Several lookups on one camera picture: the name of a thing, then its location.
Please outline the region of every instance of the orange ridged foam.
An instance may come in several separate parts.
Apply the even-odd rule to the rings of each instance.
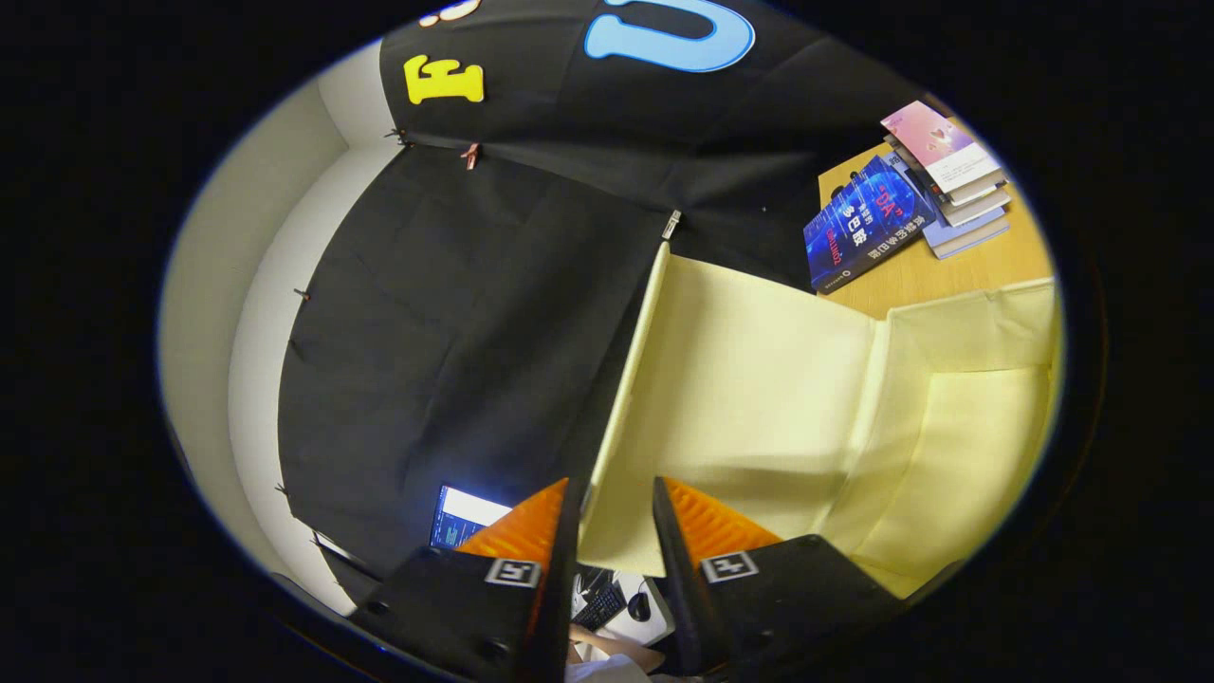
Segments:
[[[664,477],[692,567],[705,558],[753,551],[783,541],[721,501]]]
[[[569,479],[565,478],[518,503],[498,522],[477,531],[456,551],[487,558],[538,563],[548,575],[556,523]]]

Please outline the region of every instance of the book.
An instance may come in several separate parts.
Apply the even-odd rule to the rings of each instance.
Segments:
[[[1003,187],[1005,182],[1008,182],[1008,176],[1003,173],[1003,169],[994,170],[974,182],[966,182],[952,192],[946,192],[944,198],[947,198],[954,206],[960,206],[966,201],[971,201],[981,197],[991,188]]]
[[[960,249],[976,244],[983,240],[982,235],[976,233],[981,232],[986,226],[1003,218],[1005,216],[1003,206],[997,206],[989,211],[976,216],[969,221],[960,224],[948,224],[944,221],[937,221],[923,227],[924,239],[927,240],[927,245],[931,246],[932,252],[936,254],[937,258],[944,258],[952,254],[959,251]]]
[[[971,229],[960,237],[942,241],[938,246],[932,246],[931,250],[936,254],[937,258],[955,256],[970,246],[976,246],[992,237],[1003,234],[1009,227],[1011,227],[1011,221],[1008,220],[1008,216],[997,217],[977,229]]]
[[[918,99],[881,119],[881,125],[943,193],[999,170],[999,163],[974,137]]]
[[[960,206],[944,204],[940,206],[940,212],[944,216],[944,221],[947,221],[948,224],[957,226],[981,216],[995,206],[1002,206],[1008,201],[1011,201],[1011,194],[1008,194],[1006,189],[995,189],[981,199],[966,201]]]
[[[1003,169],[999,169],[988,172],[974,182],[968,182],[952,192],[943,192],[940,188],[940,184],[931,180],[931,175],[927,173],[927,169],[923,167],[923,164],[914,158],[914,154],[898,143],[896,137],[886,135],[885,141],[889,142],[890,147],[892,147],[894,150],[902,156],[907,165],[910,166],[912,172],[923,178],[924,183],[927,186],[930,195],[937,204],[943,205],[947,201],[954,206],[961,206],[966,201],[972,201],[988,192],[993,192],[994,189],[1003,187],[1008,182],[1008,176],[1004,175]]]
[[[940,205],[931,200],[932,182],[915,173],[914,169],[912,169],[910,165],[906,163],[906,159],[898,155],[896,150],[885,154],[883,158],[885,159],[885,163],[890,164],[890,167],[898,171],[898,175],[901,175],[902,178],[906,180],[910,184],[910,187],[913,187],[915,192],[919,193],[920,197],[927,200],[927,207],[931,209],[932,215],[931,217],[927,218],[927,222],[924,223],[923,227],[926,227],[927,224],[938,221]]]
[[[906,245],[937,220],[931,201],[873,156],[804,229],[815,289],[827,294]]]

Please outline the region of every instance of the white wall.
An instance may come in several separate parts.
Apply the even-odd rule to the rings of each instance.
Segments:
[[[353,609],[274,491],[278,381],[304,288],[367,183],[395,156],[379,41],[287,97],[194,200],[165,275],[160,382],[203,499],[249,554]]]

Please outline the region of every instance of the black cloth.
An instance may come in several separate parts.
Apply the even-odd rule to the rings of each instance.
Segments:
[[[356,604],[371,597],[380,586],[380,577],[369,576],[362,568],[352,567],[344,558],[334,557],[333,553],[323,552],[324,560],[329,564],[337,585],[350,596]]]
[[[709,29],[646,2],[495,0],[385,38],[385,93],[418,144],[325,250],[279,399],[293,513],[374,574],[429,542],[442,484],[512,506],[589,476],[673,209],[674,252],[812,290],[818,173],[920,91],[773,8],[719,4],[756,41],[710,73],[585,55],[602,13]],[[484,101],[410,103],[416,55],[481,66]],[[357,601],[365,582],[346,574]]]
[[[589,474],[625,309],[635,320],[668,218],[537,169],[458,161],[414,147],[368,186],[283,365],[291,511],[381,576],[427,542],[442,484],[512,506]],[[614,380],[592,393],[608,358]]]
[[[380,72],[392,118],[420,143],[549,170],[643,205],[679,209],[674,252],[812,291],[801,228],[817,176],[884,135],[881,116],[921,95],[884,64],[762,2],[714,0],[755,44],[727,68],[685,73],[583,49],[595,17],[685,38],[710,23],[649,2],[495,0],[388,34]],[[484,101],[413,104],[410,57],[484,69]]]

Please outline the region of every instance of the computer monitor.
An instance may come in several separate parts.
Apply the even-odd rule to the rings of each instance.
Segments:
[[[436,548],[458,548],[473,534],[501,519],[510,512],[500,506],[446,484],[438,490],[435,508],[435,525],[430,531],[430,545]]]

